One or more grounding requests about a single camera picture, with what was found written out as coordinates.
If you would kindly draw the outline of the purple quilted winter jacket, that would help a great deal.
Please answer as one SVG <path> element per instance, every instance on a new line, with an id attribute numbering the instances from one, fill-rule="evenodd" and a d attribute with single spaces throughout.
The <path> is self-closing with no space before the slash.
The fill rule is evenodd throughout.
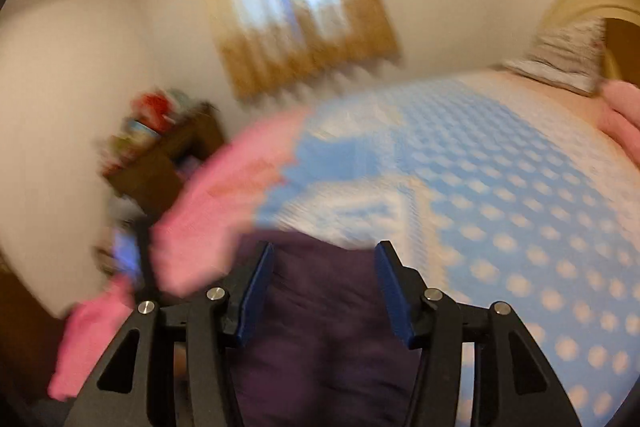
<path id="1" fill-rule="evenodd" d="M 234 261 L 273 245 L 274 269 L 255 334 L 232 378 L 247 426 L 399 426 L 419 355 L 394 335 L 372 249 L 299 232 L 241 236 Z"/>

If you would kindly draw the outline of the blue pink patterned bed blanket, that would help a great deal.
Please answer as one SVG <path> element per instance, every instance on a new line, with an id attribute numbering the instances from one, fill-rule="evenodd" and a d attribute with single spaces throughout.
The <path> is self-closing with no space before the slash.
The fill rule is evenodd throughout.
<path id="1" fill-rule="evenodd" d="M 557 98 L 478 72 L 254 124 L 153 228 L 160 291 L 206 291 L 257 230 L 389 241 L 459 303 L 507 301 L 582 425 L 638 424 L 639 173 Z"/>

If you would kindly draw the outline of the brown wooden desk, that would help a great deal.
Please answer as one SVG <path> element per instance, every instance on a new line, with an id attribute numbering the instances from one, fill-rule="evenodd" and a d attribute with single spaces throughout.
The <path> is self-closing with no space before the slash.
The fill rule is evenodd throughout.
<path id="1" fill-rule="evenodd" d="M 102 176 L 117 195 L 131 198 L 143 212 L 157 218 L 175 204 L 186 183 L 180 172 L 184 162 L 193 158 L 203 164 L 224 144 L 217 109 L 202 103 L 152 145 Z"/>

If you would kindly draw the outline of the striped patterned pillow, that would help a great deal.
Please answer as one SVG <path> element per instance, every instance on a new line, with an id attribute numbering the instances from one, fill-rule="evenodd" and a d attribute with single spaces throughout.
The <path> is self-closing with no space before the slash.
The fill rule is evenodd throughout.
<path id="1" fill-rule="evenodd" d="M 601 17 L 551 27 L 538 32 L 523 57 L 505 60 L 501 67 L 548 86 L 591 96 L 602 80 L 605 33 Z"/>

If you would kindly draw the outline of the cream wooden headboard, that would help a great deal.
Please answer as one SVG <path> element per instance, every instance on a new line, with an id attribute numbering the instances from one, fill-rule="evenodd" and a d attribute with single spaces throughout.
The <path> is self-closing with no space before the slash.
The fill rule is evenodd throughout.
<path id="1" fill-rule="evenodd" d="M 603 75 L 639 86 L 639 0 L 555 0 L 539 29 L 592 18 L 605 20 Z"/>

